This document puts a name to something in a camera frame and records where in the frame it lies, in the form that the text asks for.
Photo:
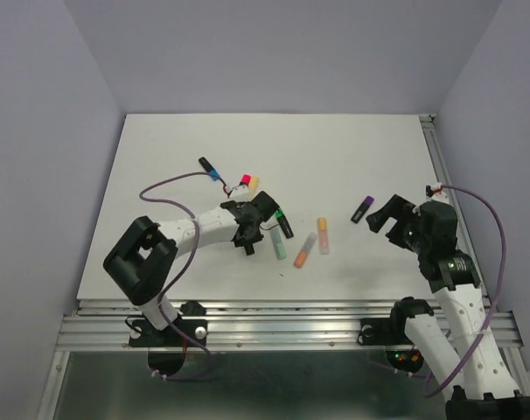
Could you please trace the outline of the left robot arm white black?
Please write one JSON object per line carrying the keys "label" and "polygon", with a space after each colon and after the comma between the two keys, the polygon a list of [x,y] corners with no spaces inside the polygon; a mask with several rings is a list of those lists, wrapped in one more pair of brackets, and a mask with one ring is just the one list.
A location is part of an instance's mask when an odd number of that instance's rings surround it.
{"label": "left robot arm white black", "polygon": [[102,267],[150,322],[150,335],[169,345],[179,336],[178,312],[164,292],[175,259],[205,246],[231,242],[245,249],[263,239],[260,225],[279,205],[266,192],[252,200],[229,200],[199,216],[156,223],[147,216],[135,219],[104,259]]}

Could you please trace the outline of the aluminium right rail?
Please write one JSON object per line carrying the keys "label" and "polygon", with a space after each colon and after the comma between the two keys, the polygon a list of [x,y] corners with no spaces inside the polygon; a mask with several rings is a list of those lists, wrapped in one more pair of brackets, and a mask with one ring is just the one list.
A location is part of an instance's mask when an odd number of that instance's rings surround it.
{"label": "aluminium right rail", "polygon": [[[422,128],[422,133],[424,135],[425,142],[426,142],[426,145],[429,151],[431,162],[432,162],[435,174],[436,174],[436,179],[438,182],[441,182],[442,184],[451,185],[452,181],[451,181],[450,173],[448,171],[447,165],[445,164],[443,153],[442,153],[440,144],[438,142],[438,137],[436,134],[435,119],[436,119],[435,115],[431,115],[431,114],[419,115],[419,121],[420,121],[420,125]],[[479,275],[479,278],[482,284],[482,292],[483,292],[483,297],[484,297],[483,301],[485,303],[485,307],[489,308],[491,304],[491,300],[489,299],[489,294],[485,287],[484,278],[479,268],[478,260],[476,258],[476,253],[473,248],[467,226],[465,224],[464,215],[463,215],[460,202],[457,196],[457,191],[447,189],[447,194],[450,199],[450,203],[457,211],[458,247],[465,253],[469,254],[473,262],[475,263],[475,268],[476,268],[476,271]]]}

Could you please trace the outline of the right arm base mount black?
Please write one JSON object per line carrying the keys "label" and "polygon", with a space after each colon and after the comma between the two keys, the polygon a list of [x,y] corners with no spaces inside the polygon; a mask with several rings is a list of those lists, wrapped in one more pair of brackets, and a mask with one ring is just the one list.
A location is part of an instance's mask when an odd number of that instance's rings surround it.
{"label": "right arm base mount black", "polygon": [[412,346],[404,327],[395,325],[390,318],[361,318],[357,342],[361,346]]}

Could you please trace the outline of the black highlighter purple cap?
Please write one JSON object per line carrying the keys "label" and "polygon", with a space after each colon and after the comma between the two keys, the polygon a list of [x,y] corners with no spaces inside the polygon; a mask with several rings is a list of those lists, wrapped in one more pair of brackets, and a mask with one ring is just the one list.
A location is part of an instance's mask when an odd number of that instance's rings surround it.
{"label": "black highlighter purple cap", "polygon": [[351,222],[358,224],[359,221],[365,216],[366,212],[369,210],[373,202],[374,198],[372,196],[366,196],[353,213],[351,217]]}

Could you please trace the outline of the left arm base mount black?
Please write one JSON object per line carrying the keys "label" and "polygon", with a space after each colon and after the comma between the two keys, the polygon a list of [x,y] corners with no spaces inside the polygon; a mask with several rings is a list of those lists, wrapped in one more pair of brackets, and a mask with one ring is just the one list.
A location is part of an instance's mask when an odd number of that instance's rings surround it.
{"label": "left arm base mount black", "polygon": [[[181,304],[177,320],[174,325],[190,339],[199,344],[206,344],[208,322],[205,319],[206,308],[197,301],[187,301]],[[127,317],[124,321],[129,329],[129,346],[139,348],[149,347],[181,347],[189,342],[175,330],[167,326],[158,331],[142,315]]]}

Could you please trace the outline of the black highlighter blue cap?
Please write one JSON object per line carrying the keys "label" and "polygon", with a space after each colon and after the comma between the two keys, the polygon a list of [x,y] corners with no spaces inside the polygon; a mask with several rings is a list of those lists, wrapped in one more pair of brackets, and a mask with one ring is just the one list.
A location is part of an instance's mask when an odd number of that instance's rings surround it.
{"label": "black highlighter blue cap", "polygon": [[200,166],[205,170],[205,172],[210,176],[213,181],[220,180],[220,175],[206,157],[200,157],[198,161]]}

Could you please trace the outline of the pastel pink highlighter orange cap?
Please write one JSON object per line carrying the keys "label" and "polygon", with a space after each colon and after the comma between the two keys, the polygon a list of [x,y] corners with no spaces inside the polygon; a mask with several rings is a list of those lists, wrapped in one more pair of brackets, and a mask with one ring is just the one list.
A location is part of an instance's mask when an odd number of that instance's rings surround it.
{"label": "pastel pink highlighter orange cap", "polygon": [[317,234],[318,234],[318,247],[321,255],[328,255],[330,253],[327,219],[325,217],[319,217],[317,219]]}

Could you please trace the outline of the grey highlighter orange cap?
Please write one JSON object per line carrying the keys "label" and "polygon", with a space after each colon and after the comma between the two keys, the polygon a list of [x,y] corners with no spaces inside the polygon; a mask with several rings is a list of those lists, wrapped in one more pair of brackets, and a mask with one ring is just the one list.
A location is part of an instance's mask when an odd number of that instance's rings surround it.
{"label": "grey highlighter orange cap", "polygon": [[305,241],[303,242],[303,246],[301,247],[301,249],[299,250],[297,256],[296,256],[296,259],[295,261],[293,262],[293,265],[298,268],[298,269],[301,269],[307,258],[308,258],[308,255],[310,253],[310,251],[312,250],[314,244],[316,243],[317,241],[317,234],[316,233],[313,233],[311,232],[305,239]]}

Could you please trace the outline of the black highlighter pink cap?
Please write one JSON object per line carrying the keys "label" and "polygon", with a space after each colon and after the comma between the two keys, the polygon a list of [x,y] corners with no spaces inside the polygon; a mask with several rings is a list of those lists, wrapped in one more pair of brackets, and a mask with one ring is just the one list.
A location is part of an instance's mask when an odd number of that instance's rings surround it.
{"label": "black highlighter pink cap", "polygon": [[248,186],[251,182],[251,176],[249,174],[244,174],[241,178],[240,184]]}

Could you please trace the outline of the black highlighter green cap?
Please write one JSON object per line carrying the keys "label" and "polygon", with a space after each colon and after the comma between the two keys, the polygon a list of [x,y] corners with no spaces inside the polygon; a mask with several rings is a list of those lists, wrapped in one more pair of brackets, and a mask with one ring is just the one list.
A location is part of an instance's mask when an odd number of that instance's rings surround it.
{"label": "black highlighter green cap", "polygon": [[289,224],[289,221],[288,221],[286,215],[284,214],[284,212],[283,212],[283,210],[281,208],[279,208],[279,209],[277,209],[275,211],[275,217],[276,217],[277,223],[278,223],[280,229],[282,230],[284,236],[287,239],[293,238],[294,237],[294,232],[292,230],[292,227]]}

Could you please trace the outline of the aluminium front rail frame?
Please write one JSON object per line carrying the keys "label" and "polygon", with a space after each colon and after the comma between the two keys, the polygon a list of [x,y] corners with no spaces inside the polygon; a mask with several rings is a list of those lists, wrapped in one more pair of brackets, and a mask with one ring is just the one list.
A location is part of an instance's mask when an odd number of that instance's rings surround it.
{"label": "aluminium front rail frame", "polygon": [[124,299],[83,300],[61,323],[41,419],[441,419],[443,401],[360,346],[388,300],[208,301],[214,370],[194,383],[150,375],[129,344]]}

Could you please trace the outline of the pastel green highlighter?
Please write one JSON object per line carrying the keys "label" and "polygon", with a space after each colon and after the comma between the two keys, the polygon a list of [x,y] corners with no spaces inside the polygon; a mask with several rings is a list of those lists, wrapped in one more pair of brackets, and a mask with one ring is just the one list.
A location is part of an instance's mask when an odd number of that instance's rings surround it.
{"label": "pastel green highlighter", "polygon": [[275,251],[275,256],[278,260],[284,260],[287,257],[286,249],[282,242],[282,233],[278,227],[272,228],[270,231],[270,238]]}

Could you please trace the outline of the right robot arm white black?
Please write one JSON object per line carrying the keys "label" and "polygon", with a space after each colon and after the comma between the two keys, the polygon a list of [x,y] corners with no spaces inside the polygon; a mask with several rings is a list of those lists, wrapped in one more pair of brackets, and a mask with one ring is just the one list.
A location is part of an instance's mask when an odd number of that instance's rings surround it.
{"label": "right robot arm white black", "polygon": [[394,195],[366,222],[377,233],[389,219],[395,224],[386,237],[416,254],[451,335],[444,335],[430,305],[414,298],[394,304],[387,332],[419,350],[438,382],[446,417],[530,419],[530,395],[522,393],[501,357],[490,328],[492,311],[485,309],[473,260],[457,246],[457,213],[443,189],[428,189],[420,206]]}

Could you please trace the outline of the pale yellow highlighter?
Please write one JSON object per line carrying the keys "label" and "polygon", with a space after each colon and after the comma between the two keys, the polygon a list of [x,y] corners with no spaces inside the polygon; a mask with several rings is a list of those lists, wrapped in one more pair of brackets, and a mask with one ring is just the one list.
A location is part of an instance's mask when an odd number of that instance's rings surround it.
{"label": "pale yellow highlighter", "polygon": [[249,184],[248,184],[249,189],[250,189],[252,192],[254,192],[254,191],[257,190],[258,185],[259,185],[259,178],[258,178],[258,177],[255,177],[255,176],[252,176],[252,177],[250,178],[250,182],[249,182]]}

